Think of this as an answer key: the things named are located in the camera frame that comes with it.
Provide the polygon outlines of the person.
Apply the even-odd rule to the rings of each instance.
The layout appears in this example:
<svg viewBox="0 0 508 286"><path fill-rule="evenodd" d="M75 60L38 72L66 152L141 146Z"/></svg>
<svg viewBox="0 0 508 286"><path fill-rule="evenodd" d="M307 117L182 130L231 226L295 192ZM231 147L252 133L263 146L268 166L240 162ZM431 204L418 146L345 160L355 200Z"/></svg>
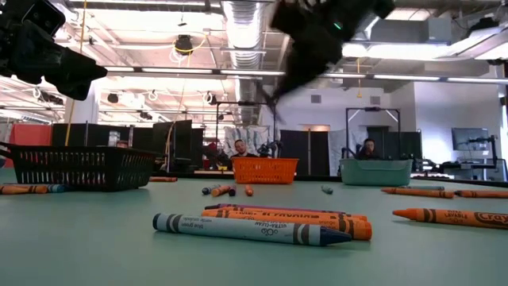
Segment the person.
<svg viewBox="0 0 508 286"><path fill-rule="evenodd" d="M358 160L379 160L380 156L375 149L375 141L371 138L364 140L364 145L357 153Z"/></svg>
<svg viewBox="0 0 508 286"><path fill-rule="evenodd" d="M233 157L256 157L255 154L248 152L247 145L241 139L238 139L234 142L234 147L236 153L233 155Z"/></svg>

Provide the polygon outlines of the silver flexible ventilation duct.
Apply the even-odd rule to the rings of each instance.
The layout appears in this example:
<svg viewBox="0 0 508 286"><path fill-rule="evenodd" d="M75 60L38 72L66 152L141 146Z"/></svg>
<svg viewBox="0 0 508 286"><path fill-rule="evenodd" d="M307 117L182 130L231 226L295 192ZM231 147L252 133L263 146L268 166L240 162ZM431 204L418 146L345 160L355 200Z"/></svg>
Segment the silver flexible ventilation duct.
<svg viewBox="0 0 508 286"><path fill-rule="evenodd" d="M263 13L265 5L260 2L221 1L226 18L230 59L234 69L257 70L260 68ZM256 86L251 79L235 79L235 96L239 102L254 102ZM238 106L241 124L257 123L256 106Z"/></svg>

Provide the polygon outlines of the white column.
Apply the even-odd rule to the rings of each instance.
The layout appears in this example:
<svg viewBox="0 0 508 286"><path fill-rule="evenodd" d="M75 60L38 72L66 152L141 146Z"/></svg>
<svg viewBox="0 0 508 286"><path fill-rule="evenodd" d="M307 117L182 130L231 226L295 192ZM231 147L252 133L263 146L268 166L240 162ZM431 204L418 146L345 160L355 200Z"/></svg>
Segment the white column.
<svg viewBox="0 0 508 286"><path fill-rule="evenodd" d="M98 122L101 88L93 82L90 85L87 98L84 101L67 99L65 103L64 122L68 123L90 123Z"/></svg>

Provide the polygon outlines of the dark panel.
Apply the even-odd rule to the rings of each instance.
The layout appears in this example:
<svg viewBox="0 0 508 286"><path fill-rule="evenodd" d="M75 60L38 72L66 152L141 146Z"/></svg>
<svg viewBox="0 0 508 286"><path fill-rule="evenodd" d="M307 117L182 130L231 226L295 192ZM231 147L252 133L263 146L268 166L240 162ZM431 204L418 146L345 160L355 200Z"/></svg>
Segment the dark panel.
<svg viewBox="0 0 508 286"><path fill-rule="evenodd" d="M368 137L375 142L375 150L383 159L421 159L419 132L390 131L387 126L368 126Z"/></svg>
<svg viewBox="0 0 508 286"><path fill-rule="evenodd" d="M298 176L329 176L327 132L281 130L281 157L298 159Z"/></svg>

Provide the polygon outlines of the blue green crayon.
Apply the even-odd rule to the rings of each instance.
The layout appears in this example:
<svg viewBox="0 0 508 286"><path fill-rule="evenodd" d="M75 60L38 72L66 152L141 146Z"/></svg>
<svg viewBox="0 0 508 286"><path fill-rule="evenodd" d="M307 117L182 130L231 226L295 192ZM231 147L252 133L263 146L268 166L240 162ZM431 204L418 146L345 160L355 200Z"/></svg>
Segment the blue green crayon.
<svg viewBox="0 0 508 286"><path fill-rule="evenodd" d="M233 218L205 218L184 214L155 214L154 230L214 238L235 238L294 245L327 246L350 242L350 234L328 227L289 222L263 222Z"/></svg>

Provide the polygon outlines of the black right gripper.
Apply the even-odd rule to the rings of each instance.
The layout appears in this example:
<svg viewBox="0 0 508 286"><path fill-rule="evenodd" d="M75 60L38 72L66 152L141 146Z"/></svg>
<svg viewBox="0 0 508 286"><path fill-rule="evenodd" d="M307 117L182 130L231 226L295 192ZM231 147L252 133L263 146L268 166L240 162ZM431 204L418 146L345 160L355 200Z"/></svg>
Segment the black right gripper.
<svg viewBox="0 0 508 286"><path fill-rule="evenodd" d="M293 44L273 99L310 83L328 69L327 65L341 60L343 14L344 0L315 2L309 9L299 0L278 0L273 27L290 36Z"/></svg>

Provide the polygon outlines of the black partition panels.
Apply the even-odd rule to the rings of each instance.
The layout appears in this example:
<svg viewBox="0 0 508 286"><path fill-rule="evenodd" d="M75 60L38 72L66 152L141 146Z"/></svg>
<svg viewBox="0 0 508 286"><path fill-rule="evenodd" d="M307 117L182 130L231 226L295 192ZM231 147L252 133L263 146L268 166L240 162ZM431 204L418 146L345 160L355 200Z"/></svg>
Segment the black partition panels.
<svg viewBox="0 0 508 286"><path fill-rule="evenodd" d="M110 133L120 134L120 141L132 149L157 154L154 172L193 172L203 166L203 129L194 129L192 121L156 123L151 127L65 124L52 127L53 146L106 146Z"/></svg>

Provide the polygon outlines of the long ceiling light strip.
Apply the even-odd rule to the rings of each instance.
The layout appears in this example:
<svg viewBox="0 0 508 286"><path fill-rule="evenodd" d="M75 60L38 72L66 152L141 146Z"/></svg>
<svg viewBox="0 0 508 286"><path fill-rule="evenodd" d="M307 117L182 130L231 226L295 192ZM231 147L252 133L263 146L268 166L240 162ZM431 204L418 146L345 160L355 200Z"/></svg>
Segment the long ceiling light strip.
<svg viewBox="0 0 508 286"><path fill-rule="evenodd" d="M217 69L217 68L143 68L106 66L108 75L225 75L225 76L251 76L251 77L280 77L284 71L263 70L240 70L240 69ZM324 73L321 78L327 79L366 79L366 80L392 80L392 81L415 81L415 82L438 82L438 83L471 83L471 84L497 84L508 85L507 78L482 78L463 76L435 76L435 75L396 75L396 74L363 74L363 73Z"/></svg>

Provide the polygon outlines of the teal table mat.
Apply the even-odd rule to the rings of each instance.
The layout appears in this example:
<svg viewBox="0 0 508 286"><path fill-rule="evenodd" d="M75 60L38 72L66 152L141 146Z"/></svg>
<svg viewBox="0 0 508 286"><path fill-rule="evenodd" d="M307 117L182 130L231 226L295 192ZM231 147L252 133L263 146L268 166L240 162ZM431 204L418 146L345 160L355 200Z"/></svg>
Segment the teal table mat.
<svg viewBox="0 0 508 286"><path fill-rule="evenodd" d="M508 286L508 230L411 222L406 208L508 214L508 199L388 195L377 187L297 181L253 196L202 194L208 180L133 191L0 195L0 286ZM218 203L366 215L368 242L330 247L167 234L158 213Z"/></svg>

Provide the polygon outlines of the teal plastic bin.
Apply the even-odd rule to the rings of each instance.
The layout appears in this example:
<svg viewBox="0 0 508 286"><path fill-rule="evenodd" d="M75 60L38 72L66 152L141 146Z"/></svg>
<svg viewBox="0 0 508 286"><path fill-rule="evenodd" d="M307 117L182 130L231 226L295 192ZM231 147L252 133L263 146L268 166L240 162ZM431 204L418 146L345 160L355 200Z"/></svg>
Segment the teal plastic bin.
<svg viewBox="0 0 508 286"><path fill-rule="evenodd" d="M340 161L341 179L354 186L399 187L410 183L411 160L356 160Z"/></svg>

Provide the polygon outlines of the dark flat monitor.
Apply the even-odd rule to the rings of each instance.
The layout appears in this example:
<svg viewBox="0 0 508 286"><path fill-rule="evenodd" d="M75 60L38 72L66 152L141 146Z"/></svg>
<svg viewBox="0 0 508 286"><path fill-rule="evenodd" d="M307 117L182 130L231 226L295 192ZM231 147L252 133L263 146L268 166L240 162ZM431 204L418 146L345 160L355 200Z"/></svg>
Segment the dark flat monitor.
<svg viewBox="0 0 508 286"><path fill-rule="evenodd" d="M488 151L489 138L484 128L452 128L452 147L456 151Z"/></svg>

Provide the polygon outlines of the black mesh basket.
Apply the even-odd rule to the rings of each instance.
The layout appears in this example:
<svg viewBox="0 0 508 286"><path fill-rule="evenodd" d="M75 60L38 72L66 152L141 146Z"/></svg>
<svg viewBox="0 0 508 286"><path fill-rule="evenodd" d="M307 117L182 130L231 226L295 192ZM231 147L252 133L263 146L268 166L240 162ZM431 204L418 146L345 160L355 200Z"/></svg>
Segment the black mesh basket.
<svg viewBox="0 0 508 286"><path fill-rule="evenodd" d="M35 146L0 142L20 184L62 184L84 191L126 191L148 184L156 154L118 147Z"/></svg>

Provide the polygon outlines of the grey rectangular duct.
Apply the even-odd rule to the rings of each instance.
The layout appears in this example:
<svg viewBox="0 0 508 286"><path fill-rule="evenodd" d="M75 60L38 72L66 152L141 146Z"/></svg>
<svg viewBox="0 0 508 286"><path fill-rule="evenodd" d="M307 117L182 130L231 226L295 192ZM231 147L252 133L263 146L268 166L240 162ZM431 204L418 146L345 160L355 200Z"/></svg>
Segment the grey rectangular duct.
<svg viewBox="0 0 508 286"><path fill-rule="evenodd" d="M452 23L446 18L424 21L379 20L371 28L370 41L399 44L450 44Z"/></svg>

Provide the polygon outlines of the orange mesh basket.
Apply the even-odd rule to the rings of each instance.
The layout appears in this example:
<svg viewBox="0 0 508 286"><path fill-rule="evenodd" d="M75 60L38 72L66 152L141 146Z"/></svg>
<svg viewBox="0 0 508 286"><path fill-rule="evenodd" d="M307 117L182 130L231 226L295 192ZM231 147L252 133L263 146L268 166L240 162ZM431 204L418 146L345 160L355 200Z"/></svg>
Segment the orange mesh basket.
<svg viewBox="0 0 508 286"><path fill-rule="evenodd" d="M298 159L234 157L233 173L238 184L292 184Z"/></svg>

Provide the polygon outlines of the black ceiling dome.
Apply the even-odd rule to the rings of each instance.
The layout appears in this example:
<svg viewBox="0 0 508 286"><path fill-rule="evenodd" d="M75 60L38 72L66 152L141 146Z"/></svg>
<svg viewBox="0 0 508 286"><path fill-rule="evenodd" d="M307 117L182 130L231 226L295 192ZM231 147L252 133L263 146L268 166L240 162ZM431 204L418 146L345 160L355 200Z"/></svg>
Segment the black ceiling dome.
<svg viewBox="0 0 508 286"><path fill-rule="evenodd" d="M175 51L181 56L189 56L193 52L193 44L191 43L191 36L186 34L178 35L174 43Z"/></svg>

